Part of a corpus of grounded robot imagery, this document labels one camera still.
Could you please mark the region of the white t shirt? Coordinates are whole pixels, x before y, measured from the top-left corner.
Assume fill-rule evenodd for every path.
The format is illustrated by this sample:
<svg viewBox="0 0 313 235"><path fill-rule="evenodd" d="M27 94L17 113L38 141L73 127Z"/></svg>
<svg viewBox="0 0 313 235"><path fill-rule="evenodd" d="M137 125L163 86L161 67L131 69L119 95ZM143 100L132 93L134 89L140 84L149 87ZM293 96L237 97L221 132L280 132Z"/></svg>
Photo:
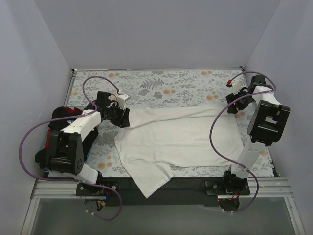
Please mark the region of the white t shirt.
<svg viewBox="0 0 313 235"><path fill-rule="evenodd" d="M130 127L114 138L121 163L148 198L172 177L172 166L228 166L243 149L233 115L220 106L132 109Z"/></svg>

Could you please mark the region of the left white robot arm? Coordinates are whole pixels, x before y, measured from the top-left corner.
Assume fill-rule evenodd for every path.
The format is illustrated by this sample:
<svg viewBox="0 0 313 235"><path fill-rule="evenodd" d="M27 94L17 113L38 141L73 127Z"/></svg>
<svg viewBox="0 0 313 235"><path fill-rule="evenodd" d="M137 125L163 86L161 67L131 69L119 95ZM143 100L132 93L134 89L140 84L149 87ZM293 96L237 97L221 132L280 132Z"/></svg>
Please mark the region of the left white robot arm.
<svg viewBox="0 0 313 235"><path fill-rule="evenodd" d="M101 173L85 163L85 156L98 135L98 125L108 120L120 128L130 126L130 109L126 107L130 96L119 94L111 99L112 96L109 92L99 91L96 100L84 109L81 117L61 130L51 131L44 168L78 181L101 183Z"/></svg>

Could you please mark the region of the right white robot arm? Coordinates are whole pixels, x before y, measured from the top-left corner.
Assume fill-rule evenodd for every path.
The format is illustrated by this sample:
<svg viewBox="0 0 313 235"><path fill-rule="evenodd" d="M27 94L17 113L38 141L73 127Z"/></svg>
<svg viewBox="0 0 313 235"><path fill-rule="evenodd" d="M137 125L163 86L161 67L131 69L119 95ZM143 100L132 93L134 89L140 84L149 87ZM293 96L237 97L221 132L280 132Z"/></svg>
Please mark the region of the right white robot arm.
<svg viewBox="0 0 313 235"><path fill-rule="evenodd" d="M275 86L267 84L262 75L253 76L249 86L233 79L226 86L232 88L232 93L226 97L229 114L236 114L251 103L256 104L247 128L248 139L244 148L223 175L222 187L225 192L236 194L248 188L248 171L261 153L281 139L290 108L277 101L273 93Z"/></svg>

